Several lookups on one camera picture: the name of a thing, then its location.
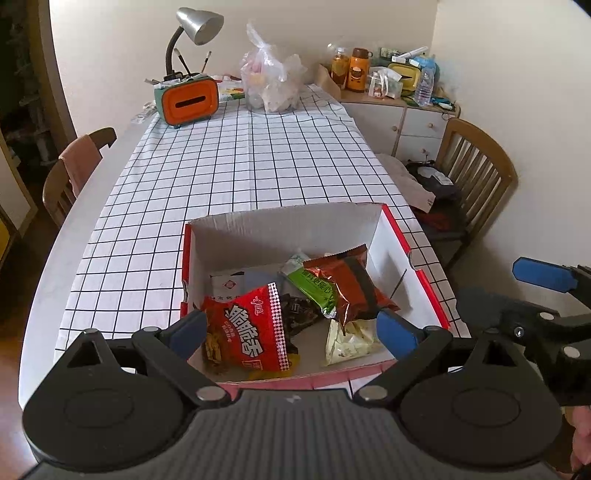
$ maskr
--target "dining table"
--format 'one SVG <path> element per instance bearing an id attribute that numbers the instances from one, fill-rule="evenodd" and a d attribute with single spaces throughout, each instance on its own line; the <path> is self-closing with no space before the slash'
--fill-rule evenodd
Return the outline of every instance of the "dining table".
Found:
<path id="1" fill-rule="evenodd" d="M 47 259 L 22 348 L 24 407 L 56 360 L 87 328 L 106 339 L 180 317 L 188 220 L 324 202 L 389 206 L 455 336 L 469 336 L 437 255 L 413 211 L 344 107 L 307 85 L 296 109 L 265 114 L 221 102 L 209 119 L 130 123 L 99 163 Z M 349 393 L 369 381 L 347 385 Z"/>

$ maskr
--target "red package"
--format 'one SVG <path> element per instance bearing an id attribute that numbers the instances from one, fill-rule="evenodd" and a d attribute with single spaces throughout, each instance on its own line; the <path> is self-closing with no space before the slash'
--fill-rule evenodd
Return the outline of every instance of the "red package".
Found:
<path id="1" fill-rule="evenodd" d="M 304 262 L 306 270 L 335 284 L 338 294 L 336 320 L 343 326 L 343 331 L 348 322 L 372 320 L 381 309 L 400 309 L 376 288 L 365 269 L 367 262 L 368 249 L 365 245 Z"/>
<path id="2" fill-rule="evenodd" d="M 269 283 L 229 302 L 209 297 L 204 356 L 213 365 L 242 365 L 268 372 L 289 370 L 277 286 Z"/>

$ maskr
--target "clothing on chair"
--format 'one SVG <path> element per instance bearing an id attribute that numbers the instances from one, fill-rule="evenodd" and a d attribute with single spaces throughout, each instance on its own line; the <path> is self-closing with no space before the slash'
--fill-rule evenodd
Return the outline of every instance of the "clothing on chair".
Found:
<path id="1" fill-rule="evenodd" d="M 66 166 L 74 195 L 78 197 L 103 157 L 91 138 L 83 135 L 68 145 L 60 158 Z"/>

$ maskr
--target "grid pattern tablecloth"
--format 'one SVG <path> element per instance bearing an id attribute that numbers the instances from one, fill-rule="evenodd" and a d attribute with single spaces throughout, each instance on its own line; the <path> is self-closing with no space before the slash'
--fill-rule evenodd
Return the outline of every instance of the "grid pattern tablecloth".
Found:
<path id="1" fill-rule="evenodd" d="M 115 183 L 78 267 L 55 359 L 81 330 L 129 337 L 179 318 L 186 220 L 319 202 L 381 202 L 393 215 L 447 314 L 467 336 L 445 273 L 410 207 L 344 107 L 316 86 L 301 108 L 267 116 L 244 100 L 179 129 L 156 116 Z"/>

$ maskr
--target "cardboard tray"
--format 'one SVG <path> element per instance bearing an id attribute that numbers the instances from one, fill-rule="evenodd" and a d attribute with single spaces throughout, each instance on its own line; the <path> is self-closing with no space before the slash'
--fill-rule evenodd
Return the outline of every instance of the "cardboard tray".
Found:
<path id="1" fill-rule="evenodd" d="M 321 203 L 207 216 L 185 226 L 181 316 L 201 305 L 213 272 L 238 271 L 283 264 L 293 253 L 310 257 L 338 253 L 361 244 L 368 247 L 369 276 L 400 306 L 398 312 L 417 327 L 448 328 L 447 317 L 424 272 L 410 263 L 410 246 L 390 209 L 376 203 Z M 375 375 L 394 362 L 385 348 L 362 358 L 323 365 L 328 320 L 292 338 L 300 350 L 294 376 L 245 381 L 243 369 L 215 377 L 203 369 L 200 349 L 189 364 L 234 393 L 238 388 L 298 389 L 325 387 Z"/>

